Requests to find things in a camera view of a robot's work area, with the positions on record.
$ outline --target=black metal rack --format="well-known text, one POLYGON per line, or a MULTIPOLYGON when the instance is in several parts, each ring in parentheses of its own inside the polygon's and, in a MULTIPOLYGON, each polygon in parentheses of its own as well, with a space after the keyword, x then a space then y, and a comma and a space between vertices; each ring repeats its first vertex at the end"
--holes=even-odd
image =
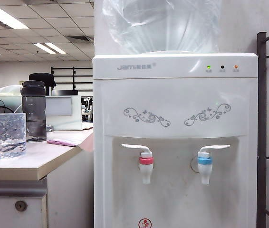
POLYGON ((258 54, 258 162, 257 162, 257 228, 266 228, 267 202, 267 37, 257 34, 258 54))
POLYGON ((77 89, 77 85, 92 85, 92 82, 76 82, 76 77, 90 77, 92 78, 92 75, 76 75, 76 70, 83 70, 83 69, 91 69, 91 67, 51 67, 51 74, 53 74, 54 78, 56 77, 72 77, 72 82, 56 82, 56 84, 63 84, 63 85, 72 85, 73 90, 78 91, 85 91, 85 92, 92 92, 92 89, 77 89), (72 70, 72 75, 55 75, 55 70, 72 70))

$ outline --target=white desk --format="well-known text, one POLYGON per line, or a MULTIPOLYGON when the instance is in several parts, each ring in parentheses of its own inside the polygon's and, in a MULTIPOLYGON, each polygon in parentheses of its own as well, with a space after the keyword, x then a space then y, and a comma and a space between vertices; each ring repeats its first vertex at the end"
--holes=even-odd
MULTIPOLYGON (((47 138, 85 140, 92 132, 48 132, 47 138)), ((25 155, 0 159, 0 227, 93 227, 93 152, 34 142, 25 155), (16 209, 19 201, 25 211, 16 209)))
MULTIPOLYGON (((84 141, 92 132, 93 129, 48 132, 47 139, 84 141)), ((46 142, 27 143, 26 154, 0 159, 0 180, 38 181, 81 151, 80 147, 53 145, 46 142)))

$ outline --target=keyhole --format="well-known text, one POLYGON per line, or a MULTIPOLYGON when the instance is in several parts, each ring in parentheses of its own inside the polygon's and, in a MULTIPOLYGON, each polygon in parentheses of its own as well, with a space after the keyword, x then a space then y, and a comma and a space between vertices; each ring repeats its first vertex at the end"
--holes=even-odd
POLYGON ((21 200, 16 201, 16 203, 15 203, 15 209, 17 211, 25 211, 27 209, 26 202, 25 201, 21 201, 21 200))

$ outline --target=brand logo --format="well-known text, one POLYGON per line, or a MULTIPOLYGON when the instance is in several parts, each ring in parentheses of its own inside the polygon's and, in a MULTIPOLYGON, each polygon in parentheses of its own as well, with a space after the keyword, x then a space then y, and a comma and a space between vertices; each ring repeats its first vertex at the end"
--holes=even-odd
POLYGON ((139 228, 152 228, 152 222, 148 218, 139 221, 139 228))
POLYGON ((155 67, 156 63, 152 64, 138 64, 138 65, 121 65, 118 67, 118 70, 145 70, 145 69, 152 69, 152 67, 155 67))

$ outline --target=white water dispenser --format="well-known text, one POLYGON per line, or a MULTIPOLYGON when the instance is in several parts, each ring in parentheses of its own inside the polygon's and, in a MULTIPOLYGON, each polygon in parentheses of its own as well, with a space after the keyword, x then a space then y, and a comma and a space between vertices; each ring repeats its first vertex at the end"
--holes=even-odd
POLYGON ((257 56, 93 59, 95 228, 256 227, 257 56))

